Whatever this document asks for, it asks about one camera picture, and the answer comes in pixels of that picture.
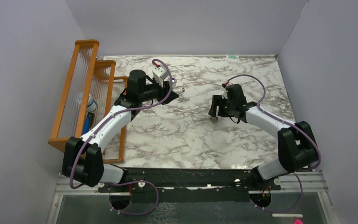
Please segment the white plastic water faucet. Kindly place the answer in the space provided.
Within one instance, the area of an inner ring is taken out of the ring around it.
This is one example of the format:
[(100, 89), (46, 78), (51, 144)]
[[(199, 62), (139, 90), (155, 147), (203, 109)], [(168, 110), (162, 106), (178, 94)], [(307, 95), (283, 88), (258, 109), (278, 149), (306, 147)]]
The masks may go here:
[(177, 80), (175, 78), (172, 79), (172, 91), (178, 95), (182, 95), (185, 92), (185, 88), (177, 84)]

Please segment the silver hex nut fitting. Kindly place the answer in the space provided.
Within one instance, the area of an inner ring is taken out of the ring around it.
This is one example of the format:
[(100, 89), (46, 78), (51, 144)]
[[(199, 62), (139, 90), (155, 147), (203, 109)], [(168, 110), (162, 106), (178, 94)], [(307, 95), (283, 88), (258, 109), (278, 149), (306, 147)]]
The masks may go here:
[(210, 117), (209, 119), (212, 123), (216, 123), (218, 121), (218, 117)]

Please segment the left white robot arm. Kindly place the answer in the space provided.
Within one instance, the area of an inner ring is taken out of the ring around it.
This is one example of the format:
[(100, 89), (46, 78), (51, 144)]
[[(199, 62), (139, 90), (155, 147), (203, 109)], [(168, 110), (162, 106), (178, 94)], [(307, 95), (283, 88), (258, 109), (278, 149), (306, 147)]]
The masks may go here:
[(125, 170), (103, 162), (102, 153), (110, 141), (146, 107), (146, 101), (168, 104), (179, 96), (174, 92), (176, 79), (162, 67), (153, 70), (150, 78), (143, 70), (132, 70), (127, 86), (108, 114), (81, 137), (70, 137), (65, 144), (62, 173), (80, 185), (94, 187), (110, 183), (115, 191), (127, 188)]

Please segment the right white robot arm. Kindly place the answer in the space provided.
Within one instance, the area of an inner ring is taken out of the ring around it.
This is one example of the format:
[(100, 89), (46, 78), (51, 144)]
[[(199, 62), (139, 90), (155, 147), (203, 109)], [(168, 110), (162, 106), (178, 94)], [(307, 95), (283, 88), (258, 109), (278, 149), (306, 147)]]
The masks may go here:
[(261, 190), (269, 179), (296, 172), (318, 162), (315, 138), (309, 123), (292, 122), (259, 109), (254, 101), (247, 101), (239, 84), (225, 86), (225, 95), (213, 95), (208, 114), (213, 118), (236, 118), (237, 122), (254, 125), (273, 136), (278, 145), (278, 157), (252, 169), (251, 186)]

